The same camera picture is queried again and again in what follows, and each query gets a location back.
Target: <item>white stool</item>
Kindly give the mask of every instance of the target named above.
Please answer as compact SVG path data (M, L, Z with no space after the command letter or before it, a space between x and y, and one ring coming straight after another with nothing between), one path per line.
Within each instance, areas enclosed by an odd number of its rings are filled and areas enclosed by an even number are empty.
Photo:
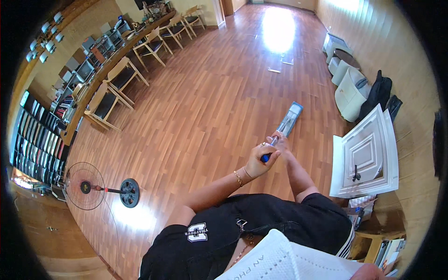
M332 60L330 60L330 64L328 65L328 70L332 75L336 73L336 70L339 66L340 59L338 57L332 57Z
M361 105L369 97L372 86L366 84L361 89L357 89L357 81L365 78L361 72L353 67L349 67L345 73L339 87L335 91L335 101L342 117L349 122L354 122L361 110Z
M348 65L345 61L341 60L336 69L336 72L332 73L333 74L332 83L339 86L345 73L347 73L347 69L350 67L352 67L352 66Z
M337 48L344 50L349 54L353 54L353 50L347 46L344 39L327 32L327 36L325 36L325 41L323 42L322 46L322 51L327 54L327 64L330 63L334 51Z

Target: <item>fan base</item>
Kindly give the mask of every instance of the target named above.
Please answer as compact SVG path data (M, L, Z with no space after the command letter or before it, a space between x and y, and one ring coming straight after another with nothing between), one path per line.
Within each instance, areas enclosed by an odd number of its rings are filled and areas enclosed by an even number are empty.
M124 206L134 208L140 199L140 189L134 179L126 179L121 183L120 190L124 192L120 194L120 200Z

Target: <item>door handle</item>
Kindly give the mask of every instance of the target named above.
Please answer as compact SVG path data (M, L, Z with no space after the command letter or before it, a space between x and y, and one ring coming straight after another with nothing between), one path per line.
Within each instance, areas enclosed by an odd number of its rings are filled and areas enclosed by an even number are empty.
M358 166L355 164L355 175L353 176L352 181L355 182L356 180L361 179L361 174L358 173Z

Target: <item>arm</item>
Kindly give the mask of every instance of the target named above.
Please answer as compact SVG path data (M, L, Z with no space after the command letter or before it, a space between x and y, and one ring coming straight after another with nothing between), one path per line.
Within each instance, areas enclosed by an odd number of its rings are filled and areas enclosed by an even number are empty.
M272 135L272 137L274 136L279 138L276 148L283 153L286 169L288 170L289 184L291 185L295 201L301 203L309 194L319 193L311 177L291 153L288 139L279 131Z
M261 156L267 153L273 153L271 158L266 163L261 162ZM280 154L276 148L270 145L258 145L253 148L246 166L236 171L241 179L241 183L245 185L263 175L271 169ZM165 227L172 224L188 226L196 213L219 204L239 188L238 177L231 173L187 194L179 203L176 203Z

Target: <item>mop handle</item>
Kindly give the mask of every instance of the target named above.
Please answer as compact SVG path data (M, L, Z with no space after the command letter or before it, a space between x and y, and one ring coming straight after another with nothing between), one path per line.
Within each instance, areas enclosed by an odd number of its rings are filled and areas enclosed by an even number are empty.
M273 140L271 142L271 145L275 146L277 144L278 140L279 140L279 138L277 136L274 136L274 138L273 138ZM269 158L271 157L271 154L272 153L262 155L261 158L260 158L261 162L266 163L269 160Z

